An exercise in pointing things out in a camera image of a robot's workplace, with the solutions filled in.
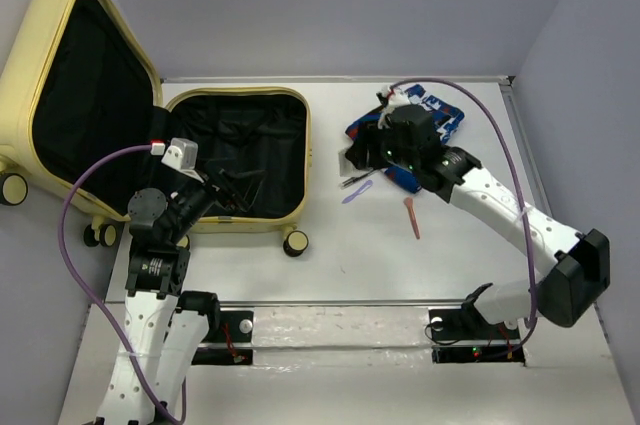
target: gray wall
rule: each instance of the gray wall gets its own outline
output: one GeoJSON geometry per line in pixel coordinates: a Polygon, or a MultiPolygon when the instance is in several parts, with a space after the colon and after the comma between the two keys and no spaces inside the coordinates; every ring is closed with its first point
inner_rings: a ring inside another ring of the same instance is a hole
{"type": "Polygon", "coordinates": [[[515,74],[558,0],[120,0],[163,76],[515,74]]]}
{"type": "MultiPolygon", "coordinates": [[[[29,0],[0,0],[0,69],[29,0]]],[[[87,300],[69,277],[56,241],[61,200],[32,190],[19,207],[0,206],[0,423],[58,423],[87,300]]],[[[71,214],[70,253],[104,291],[114,250],[86,249],[87,218],[71,214]]]]}
{"type": "Polygon", "coordinates": [[[554,214],[611,238],[600,305],[640,421],[639,33],[638,0],[561,0],[515,88],[554,214]]]}

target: suitcase wheel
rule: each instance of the suitcase wheel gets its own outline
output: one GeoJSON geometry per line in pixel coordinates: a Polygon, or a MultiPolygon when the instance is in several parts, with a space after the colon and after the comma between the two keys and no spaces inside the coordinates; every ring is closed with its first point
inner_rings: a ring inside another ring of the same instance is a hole
{"type": "Polygon", "coordinates": [[[113,247],[118,240],[118,229],[112,223],[106,223],[100,227],[100,245],[113,247]]]}
{"type": "Polygon", "coordinates": [[[191,250],[191,238],[189,235],[185,235],[182,240],[178,242],[178,246],[181,248],[186,248],[187,250],[191,250]]]}
{"type": "Polygon", "coordinates": [[[82,241],[87,247],[97,247],[100,242],[96,240],[96,234],[91,228],[91,225],[87,225],[82,234],[82,241]]]}
{"type": "Polygon", "coordinates": [[[96,232],[87,225],[82,234],[82,240],[87,247],[97,247],[102,245],[103,247],[113,247],[118,240],[118,229],[111,223],[105,223],[98,229],[98,239],[96,239],[96,232]]]}
{"type": "Polygon", "coordinates": [[[290,257],[299,257],[309,246],[309,237],[300,230],[294,230],[284,239],[282,248],[290,257]]]}
{"type": "Polygon", "coordinates": [[[0,204],[9,207],[20,205],[27,198],[27,181],[17,173],[0,174],[0,204]]]}

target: open suitcase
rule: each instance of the open suitcase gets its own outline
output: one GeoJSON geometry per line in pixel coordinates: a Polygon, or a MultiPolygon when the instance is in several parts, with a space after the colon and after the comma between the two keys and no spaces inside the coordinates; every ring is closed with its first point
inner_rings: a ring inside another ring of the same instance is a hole
{"type": "MultiPolygon", "coordinates": [[[[151,139],[187,138],[198,159],[231,159],[235,171],[265,170],[251,209],[212,207],[194,232],[282,230],[285,251],[308,242],[296,231],[311,162],[310,113],[285,88],[196,89],[163,107],[160,78],[111,0],[32,0],[0,77],[0,202],[18,205],[29,182],[65,196],[100,158],[151,139]]],[[[109,246],[142,188],[165,194],[188,178],[146,154],[99,169],[73,204],[93,217],[85,243],[109,246]]]]}

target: pen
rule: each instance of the pen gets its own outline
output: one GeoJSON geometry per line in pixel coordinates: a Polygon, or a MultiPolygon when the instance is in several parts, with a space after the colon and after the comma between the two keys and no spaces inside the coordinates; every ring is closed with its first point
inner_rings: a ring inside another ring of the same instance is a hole
{"type": "Polygon", "coordinates": [[[351,178],[345,180],[344,182],[342,182],[340,184],[340,188],[347,188],[347,187],[353,185],[354,183],[357,183],[360,180],[362,180],[364,178],[367,178],[369,175],[371,175],[373,173],[376,173],[376,172],[377,172],[377,170],[371,170],[371,171],[365,173],[364,175],[360,175],[359,177],[351,177],[351,178]]]}

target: folded cloth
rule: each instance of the folded cloth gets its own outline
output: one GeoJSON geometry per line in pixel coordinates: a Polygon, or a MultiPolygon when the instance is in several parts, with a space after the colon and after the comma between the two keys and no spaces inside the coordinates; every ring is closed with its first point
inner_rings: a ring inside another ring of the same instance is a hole
{"type": "MultiPolygon", "coordinates": [[[[459,108],[449,105],[435,95],[428,94],[422,85],[412,85],[404,91],[409,96],[411,103],[422,105],[433,114],[433,121],[438,128],[438,133],[440,133],[440,141],[446,144],[451,136],[458,130],[460,123],[464,119],[464,112],[459,108]]],[[[355,140],[361,130],[361,125],[373,121],[377,122],[383,108],[383,105],[379,105],[366,115],[363,115],[349,125],[345,133],[351,140],[355,140]]],[[[384,174],[407,192],[418,193],[422,189],[413,174],[404,168],[394,165],[387,168],[384,174]]]]}

